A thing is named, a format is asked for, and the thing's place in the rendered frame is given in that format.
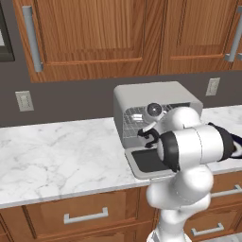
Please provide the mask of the grey toaster oven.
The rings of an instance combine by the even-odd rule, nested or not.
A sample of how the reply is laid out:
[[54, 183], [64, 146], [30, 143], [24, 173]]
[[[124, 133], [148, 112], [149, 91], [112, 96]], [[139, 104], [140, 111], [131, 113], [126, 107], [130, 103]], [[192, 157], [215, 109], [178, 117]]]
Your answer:
[[149, 103], [161, 105], [186, 103], [199, 115], [203, 104], [178, 81], [150, 82], [116, 86], [113, 90], [113, 120], [124, 149], [141, 147], [138, 136], [125, 138], [124, 114], [129, 108], [145, 107]]

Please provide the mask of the dark microwave oven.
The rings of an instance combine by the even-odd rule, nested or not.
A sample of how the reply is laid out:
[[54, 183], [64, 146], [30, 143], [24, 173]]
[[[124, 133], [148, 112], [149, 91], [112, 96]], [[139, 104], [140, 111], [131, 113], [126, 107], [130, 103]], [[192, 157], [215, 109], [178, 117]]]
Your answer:
[[0, 3], [0, 62], [15, 61], [6, 19]]

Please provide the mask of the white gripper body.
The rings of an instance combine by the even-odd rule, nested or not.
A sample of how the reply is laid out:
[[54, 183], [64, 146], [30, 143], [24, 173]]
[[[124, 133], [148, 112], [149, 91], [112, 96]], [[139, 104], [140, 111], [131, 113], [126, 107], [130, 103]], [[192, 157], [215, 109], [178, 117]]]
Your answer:
[[152, 148], [159, 140], [160, 132], [156, 122], [152, 122], [137, 131], [140, 143], [146, 148]]

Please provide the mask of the wooden lower cupboard front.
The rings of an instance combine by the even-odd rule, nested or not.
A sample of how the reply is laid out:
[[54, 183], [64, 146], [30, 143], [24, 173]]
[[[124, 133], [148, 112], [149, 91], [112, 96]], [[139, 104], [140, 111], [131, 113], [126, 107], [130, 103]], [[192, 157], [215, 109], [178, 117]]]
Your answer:
[[36, 242], [36, 234], [24, 206], [0, 210], [14, 242]]

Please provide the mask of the grey wall outlet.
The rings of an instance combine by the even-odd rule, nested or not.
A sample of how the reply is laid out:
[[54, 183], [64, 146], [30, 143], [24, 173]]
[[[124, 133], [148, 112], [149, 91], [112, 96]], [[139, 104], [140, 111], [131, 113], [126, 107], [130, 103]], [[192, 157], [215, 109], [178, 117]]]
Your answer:
[[16, 92], [15, 95], [21, 112], [31, 112], [34, 110], [30, 91]]
[[216, 95], [220, 78], [210, 78], [207, 86], [206, 96]]

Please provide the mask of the toaster oven door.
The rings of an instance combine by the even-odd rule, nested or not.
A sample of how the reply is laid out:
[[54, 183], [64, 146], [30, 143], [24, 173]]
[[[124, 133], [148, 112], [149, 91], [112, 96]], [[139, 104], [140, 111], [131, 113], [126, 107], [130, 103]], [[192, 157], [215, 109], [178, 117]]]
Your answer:
[[125, 150], [125, 156], [133, 175], [139, 180], [160, 179], [175, 175], [175, 173], [159, 159], [155, 148], [127, 148]]

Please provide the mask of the wide wooden drawer front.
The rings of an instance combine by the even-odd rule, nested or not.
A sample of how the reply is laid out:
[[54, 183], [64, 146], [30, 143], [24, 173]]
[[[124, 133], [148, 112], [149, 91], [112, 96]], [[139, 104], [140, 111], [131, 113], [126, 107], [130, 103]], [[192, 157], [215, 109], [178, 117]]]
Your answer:
[[[35, 232], [39, 236], [68, 233], [74, 230], [85, 231], [135, 218], [138, 195], [137, 189], [128, 189], [31, 204], [26, 206], [26, 210]], [[64, 223], [65, 215], [69, 215], [70, 219], [97, 215], [102, 214], [104, 208], [108, 209], [106, 217], [71, 224]]]

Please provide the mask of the dark blue plate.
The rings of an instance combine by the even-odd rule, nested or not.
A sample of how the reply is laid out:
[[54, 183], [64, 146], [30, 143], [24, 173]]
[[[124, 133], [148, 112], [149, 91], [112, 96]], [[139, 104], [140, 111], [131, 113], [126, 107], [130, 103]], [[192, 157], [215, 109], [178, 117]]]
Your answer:
[[231, 134], [233, 138], [233, 159], [242, 159], [242, 137]]

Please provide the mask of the wide wooden cupboard door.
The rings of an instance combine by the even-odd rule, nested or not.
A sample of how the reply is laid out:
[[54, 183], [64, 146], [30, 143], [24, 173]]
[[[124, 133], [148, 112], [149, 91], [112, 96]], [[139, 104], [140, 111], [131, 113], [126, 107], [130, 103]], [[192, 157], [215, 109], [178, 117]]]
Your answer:
[[[12, 0], [33, 83], [156, 75], [165, 0]], [[32, 6], [36, 73], [22, 6]]]

